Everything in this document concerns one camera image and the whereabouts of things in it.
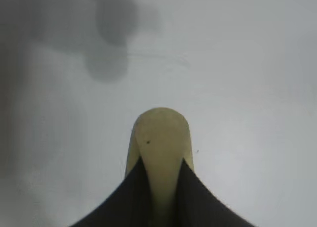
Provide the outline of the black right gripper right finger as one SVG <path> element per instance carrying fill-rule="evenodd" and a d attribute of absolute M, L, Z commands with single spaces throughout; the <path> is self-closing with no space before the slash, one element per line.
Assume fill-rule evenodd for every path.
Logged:
<path fill-rule="evenodd" d="M 176 191 L 181 227 L 248 227 L 249 222 L 220 202 L 183 161 Z"/>

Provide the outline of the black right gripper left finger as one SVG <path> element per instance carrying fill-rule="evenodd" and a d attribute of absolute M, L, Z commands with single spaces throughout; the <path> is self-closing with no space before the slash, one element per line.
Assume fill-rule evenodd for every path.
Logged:
<path fill-rule="evenodd" d="M 139 158 L 121 185 L 74 227 L 148 227 L 151 194 L 145 167 Z"/>

